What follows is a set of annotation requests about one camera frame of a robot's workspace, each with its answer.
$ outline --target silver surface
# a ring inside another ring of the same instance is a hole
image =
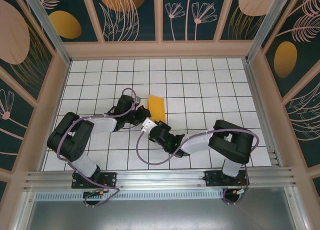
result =
[[[210,169],[116,171],[116,185],[122,190],[205,189],[202,178],[207,170]],[[296,185],[289,167],[249,167],[248,175],[251,188]],[[30,172],[24,190],[70,191],[74,190],[71,189],[71,180],[72,171]]]
[[[258,88],[258,85],[257,85],[255,74],[254,74],[250,64],[244,62],[243,66],[244,66],[244,70],[246,73],[246,77],[249,82],[249,87],[250,87],[250,90],[252,93],[254,105],[256,107],[256,112],[257,112],[259,120],[260,120],[261,129],[263,132],[263,136],[264,136],[264,140],[265,140],[267,149],[271,153],[274,152],[276,155],[276,158],[273,158],[273,159],[270,158],[271,163],[273,163],[273,165],[283,166],[280,152],[279,152],[279,149],[278,149],[277,144],[275,142],[275,136],[272,132],[271,123],[268,118],[267,110],[266,110],[266,107],[262,101],[260,89]]]
[[[236,206],[221,199],[110,201],[97,208],[82,202],[35,202],[29,230],[291,230],[283,189],[252,189]]]
[[[265,38],[267,37],[270,29],[274,25],[275,21],[277,20],[283,6],[287,0],[274,0],[273,4],[270,7],[269,12],[266,14],[262,24],[260,25],[253,43],[251,44],[246,57],[247,62],[250,63],[256,56],[258,50],[260,49],[262,43],[264,42]]]

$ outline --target dark green wallpaper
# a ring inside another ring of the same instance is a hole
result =
[[[0,66],[35,99],[52,59],[50,51],[37,34],[16,0],[0,0]]]
[[[284,96],[320,59],[320,0],[298,0],[265,56]]]
[[[233,0],[221,40],[253,40],[273,0]]]
[[[313,183],[315,185],[316,191],[318,192],[318,196],[320,197],[320,177],[314,178]]]
[[[286,1],[286,3],[285,3],[285,5],[284,5],[284,7],[282,8],[282,10],[281,10],[281,12],[280,12],[280,14],[278,15],[278,18],[276,19],[275,23],[272,25],[272,27],[271,27],[271,29],[270,29],[269,33],[267,34],[266,38],[264,39],[264,41],[263,41],[263,43],[262,43],[262,48],[264,48],[264,47],[265,47],[265,45],[266,45],[266,43],[268,42],[268,40],[269,40],[269,38],[270,38],[271,34],[272,34],[272,33],[273,33],[273,31],[274,31],[274,28],[275,28],[275,27],[276,27],[276,25],[279,23],[279,21],[280,21],[280,19],[281,19],[282,15],[284,14],[284,12],[286,11],[286,9],[287,9],[288,5],[290,4],[290,1],[291,1],[291,0],[287,0],[287,1]]]
[[[188,40],[213,40],[223,3],[224,0],[163,0],[163,40],[185,41],[186,31]]]
[[[0,181],[0,202],[1,202],[2,196],[4,195],[6,185],[7,183],[5,181]]]
[[[285,107],[307,166],[320,164],[320,74]]]
[[[0,79],[0,168],[11,171],[33,107]]]
[[[105,41],[154,41],[155,0],[93,0]]]

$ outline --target black grid line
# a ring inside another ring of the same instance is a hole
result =
[[[201,96],[201,103],[202,103],[202,110],[203,110],[204,125],[205,125],[205,128],[208,129],[207,121],[206,121],[206,115],[205,115],[204,101],[203,101],[202,92],[201,92],[200,76],[199,76],[199,70],[198,70],[197,61],[195,61],[195,65],[196,65],[196,68],[197,68],[197,74],[198,74],[198,79],[199,79],[199,87],[200,87],[200,96]],[[211,154],[210,154],[210,150],[209,149],[208,149],[208,152],[209,152],[210,166],[212,168]]]
[[[116,67],[115,85],[117,85],[118,69],[119,69],[119,61],[118,61],[118,65]],[[116,100],[116,87],[114,87],[113,105],[115,105],[115,100]],[[106,169],[108,168],[110,141],[111,141],[111,135],[109,135],[108,153],[106,156],[106,165],[105,165]]]
[[[181,78],[182,78],[182,91],[183,91],[183,101],[184,101],[184,114],[185,114],[185,127],[186,127],[186,132],[187,134],[189,134],[188,131],[188,119],[187,119],[187,108],[186,108],[186,99],[185,99],[185,87],[184,87],[184,75],[183,75],[183,70],[182,70],[182,63],[181,63],[181,59],[180,59],[180,67],[181,67]],[[191,168],[191,157],[189,157],[189,164],[190,164],[190,168]]]

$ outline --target white tile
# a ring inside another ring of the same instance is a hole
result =
[[[218,97],[202,98],[204,112],[221,112],[220,101]]]
[[[239,111],[236,97],[220,97],[222,112]]]
[[[271,166],[268,150],[265,146],[257,147],[251,153],[253,166]]]
[[[80,100],[76,113],[78,115],[93,115],[95,113],[96,101],[97,100]]]
[[[65,162],[57,158],[54,151],[49,151],[46,158],[44,170],[45,171],[63,171],[65,169]]]
[[[185,130],[187,128],[186,114],[168,114],[168,125],[172,130]]]
[[[68,80],[66,81],[66,85],[82,85],[84,82],[84,77],[84,73],[70,73],[68,76]]]
[[[105,60],[103,61],[102,71],[117,71],[118,70],[118,60]]]
[[[170,169],[190,169],[190,157],[178,158],[174,156],[170,159]]]
[[[181,59],[183,70],[197,70],[197,62],[195,59]]]
[[[151,71],[165,71],[166,63],[164,59],[153,59],[150,60],[150,70]]]
[[[266,146],[265,138],[264,138],[264,135],[263,135],[262,130],[260,128],[248,129],[248,130],[252,131],[253,133],[255,133],[259,137],[259,145],[258,146]],[[257,142],[257,140],[256,140],[256,138],[254,138],[252,146],[254,146],[256,144],[256,142]]]
[[[168,113],[182,113],[185,112],[184,98],[168,98],[167,99]]]
[[[90,159],[100,167],[100,169],[106,170],[107,169],[107,158],[108,158],[108,151],[89,151],[88,156]]]
[[[211,59],[197,59],[198,70],[213,70]]]
[[[134,60],[134,71],[149,71],[149,60]]]
[[[240,111],[256,111],[252,97],[237,97]]]
[[[229,71],[214,71],[216,82],[232,82]]]
[[[202,97],[218,96],[216,83],[200,83]]]
[[[256,112],[241,112],[244,128],[260,128],[258,115]]]
[[[114,85],[116,84],[117,73],[116,72],[102,72],[100,84],[101,85]]]
[[[109,138],[110,138],[109,132],[103,132],[103,133],[91,135],[89,150],[108,150]]]
[[[221,168],[223,166],[225,157],[222,156],[220,153],[213,149],[210,149],[210,157],[212,168]]]
[[[136,149],[136,144],[140,135],[141,135],[140,131],[130,132],[129,149]],[[143,134],[139,142],[139,149],[148,149],[148,146],[149,146],[149,136],[148,134]]]
[[[226,59],[212,59],[213,68],[215,70],[228,70],[228,63]]]
[[[70,72],[85,72],[88,61],[72,61]]]
[[[86,72],[84,76],[84,85],[99,85],[100,82],[100,72]]]
[[[228,64],[230,70],[242,70],[244,69],[244,65],[242,63],[242,59],[236,58],[228,58]]]
[[[106,165],[107,170],[126,170],[127,163],[128,163],[127,150],[120,150],[120,151],[109,150],[107,165]]]
[[[110,135],[110,150],[129,149],[129,132],[118,131]]]
[[[234,125],[243,127],[241,116],[239,112],[223,112],[223,119]]]
[[[214,71],[198,71],[200,83],[215,83]]]
[[[150,85],[150,95],[158,97],[167,97],[167,90],[165,84]]]
[[[198,71],[183,71],[183,83],[199,83]]]
[[[234,83],[236,96],[251,96],[251,91],[248,83]]]
[[[133,74],[134,84],[149,84],[149,71],[137,71]]]
[[[103,114],[107,113],[112,107],[114,106],[114,100],[113,99],[107,99],[107,100],[97,100],[96,101],[96,107],[95,107],[95,114]]]
[[[98,99],[113,99],[115,97],[115,85],[100,85]]]
[[[80,99],[96,99],[99,86],[82,86]]]
[[[186,112],[203,112],[201,98],[185,98],[185,110]]]
[[[233,82],[248,82],[245,71],[231,70],[230,73]]]
[[[165,70],[167,70],[167,71],[180,71],[181,70],[180,59],[166,59],[165,60]]]
[[[119,60],[118,71],[133,71],[134,60]]]
[[[222,113],[221,112],[216,112],[216,113],[205,113],[205,125],[206,128],[212,128],[217,120],[222,120]]]
[[[165,71],[150,71],[150,84],[166,83]]]
[[[217,83],[219,96],[235,96],[235,90],[232,83]]]
[[[143,160],[148,161],[148,150],[139,150],[139,155]],[[148,165],[142,162],[135,150],[129,150],[128,170],[145,170]]]
[[[132,84],[133,72],[118,72],[116,76],[117,84]]]
[[[149,97],[149,85],[133,85],[133,90],[135,91],[136,95],[140,98],[148,98]]]
[[[79,100],[62,100],[59,115],[65,115],[68,112],[76,113]]]
[[[184,88],[182,84],[167,84],[167,97],[184,97]]]
[[[183,84],[184,97],[201,97],[200,84]]]
[[[169,154],[163,149],[149,151],[149,162],[157,163],[166,160],[169,157]],[[169,169],[169,161],[161,165],[150,165],[149,169]]]
[[[165,74],[167,83],[182,83],[181,71],[167,71]]]
[[[79,99],[82,86],[66,86],[63,94],[64,100]]]
[[[102,70],[102,60],[88,61],[86,72],[100,72]]]
[[[211,168],[209,150],[197,151],[191,154],[190,160],[191,168]]]
[[[116,85],[115,86],[115,98],[117,99],[117,102],[118,102],[118,99],[120,98],[120,96],[122,95],[122,91],[125,89],[125,88],[132,88],[132,85]],[[128,96],[131,96],[132,93],[127,90],[124,92],[125,95],[128,95]]]
[[[187,113],[186,114],[187,127],[193,129],[205,129],[205,116],[203,113]]]

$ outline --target purple cable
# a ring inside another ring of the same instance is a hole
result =
[[[180,150],[180,148],[181,148],[186,142],[190,141],[191,139],[196,138],[196,137],[198,137],[198,136],[203,136],[203,135],[207,135],[207,134],[211,134],[211,133],[219,133],[219,132],[243,132],[243,133],[247,133],[247,134],[250,134],[250,135],[254,136],[254,137],[256,138],[256,143],[255,143],[255,145],[253,146],[253,148],[251,149],[250,152],[252,152],[253,150],[255,150],[256,147],[259,145],[259,142],[260,142],[259,137],[258,137],[256,134],[254,134],[253,132],[249,131],[249,130],[244,130],[244,129],[232,129],[232,128],[231,128],[231,129],[210,130],[210,131],[205,131],[205,132],[198,133],[198,134],[195,134],[195,135],[192,135],[192,136],[188,137],[186,140],[184,140],[184,141],[180,144],[180,146],[179,146],[179,147],[173,152],[173,154],[172,154],[170,157],[168,157],[166,160],[161,161],[161,162],[157,162],[157,163],[151,163],[151,162],[145,161],[145,160],[140,156],[140,154],[139,154],[139,149],[138,149],[138,148],[139,148],[139,142],[140,142],[142,136],[143,136],[144,133],[145,133],[145,132],[142,132],[141,135],[140,135],[139,138],[138,138],[138,141],[136,142],[135,151],[136,151],[136,154],[137,154],[138,158],[139,158],[142,162],[144,162],[145,164],[152,165],[152,166],[161,165],[161,164],[164,164],[165,162],[169,161],[171,158],[173,158],[173,157],[175,156],[175,154]],[[245,168],[245,175],[246,175],[246,185],[248,185],[248,183],[249,183],[249,177],[248,177],[247,165],[244,165],[244,168]],[[230,200],[228,200],[228,199],[225,198],[225,195],[226,195],[226,191],[227,191],[227,190],[228,190],[228,188],[225,188],[225,189],[223,190],[224,192],[223,192],[223,195],[222,195],[222,199],[223,199],[223,201],[224,201],[225,203],[233,203],[233,202],[231,202]]]
[[[120,114],[120,115],[116,115],[116,116],[109,116],[109,115],[106,115],[106,114],[102,114],[102,115],[94,115],[94,116],[86,116],[86,117],[80,117],[78,120],[74,121],[71,126],[66,130],[66,132],[64,133],[64,135],[62,136],[61,138],[61,141],[58,145],[58,148],[56,149],[56,156],[59,160],[62,160],[62,161],[66,161],[68,163],[68,165],[73,169],[75,170],[77,173],[79,173],[80,176],[82,176],[85,180],[87,180],[88,182],[96,185],[96,186],[99,186],[103,189],[112,189],[112,190],[116,190],[115,193],[113,193],[110,197],[108,197],[106,200],[104,201],[100,201],[99,203],[95,204],[95,205],[89,205],[87,204],[87,199],[88,197],[90,197],[91,195],[88,195],[85,199],[84,199],[84,202],[86,204],[86,206],[90,206],[90,207],[95,207],[95,206],[101,206],[102,204],[106,203],[107,201],[109,201],[109,199],[111,199],[114,195],[116,195],[120,189],[117,188],[117,187],[111,187],[111,186],[105,186],[105,185],[102,185],[102,184],[99,184],[99,183],[96,183],[92,180],[90,180],[88,177],[86,177],[85,175],[82,174],[82,172],[80,172],[70,161],[68,161],[67,159],[65,158],[62,158],[60,156],[60,150],[61,150],[61,146],[64,142],[64,140],[66,139],[67,135],[69,134],[69,132],[71,131],[71,129],[80,121],[83,121],[83,120],[88,120],[88,119],[92,119],[92,118],[117,118],[117,117],[122,117],[126,114],[128,114],[132,109],[135,108],[135,105],[136,105],[136,102],[137,102],[137,95],[136,95],[136,92],[131,89],[131,88],[125,88],[123,91],[122,91],[122,95],[124,94],[124,92],[126,90],[131,90],[133,92],[133,95],[134,95],[134,99],[133,99],[133,104],[132,104],[132,107],[127,110],[126,112]]]

